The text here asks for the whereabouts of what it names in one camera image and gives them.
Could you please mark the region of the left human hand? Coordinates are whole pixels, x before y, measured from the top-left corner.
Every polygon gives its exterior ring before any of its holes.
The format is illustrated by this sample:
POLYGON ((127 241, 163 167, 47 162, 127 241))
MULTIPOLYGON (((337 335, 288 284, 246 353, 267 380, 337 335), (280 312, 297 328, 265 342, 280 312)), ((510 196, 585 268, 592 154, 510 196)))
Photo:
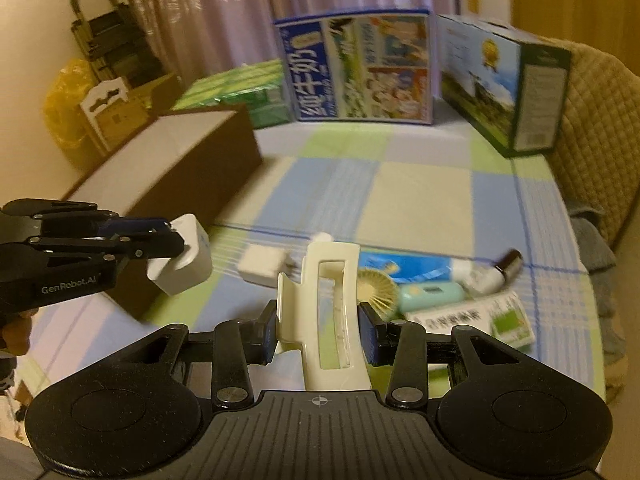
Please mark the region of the left human hand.
POLYGON ((12 356, 24 356, 30 348, 32 321, 38 309, 30 309, 17 314, 1 325, 1 350, 12 356))

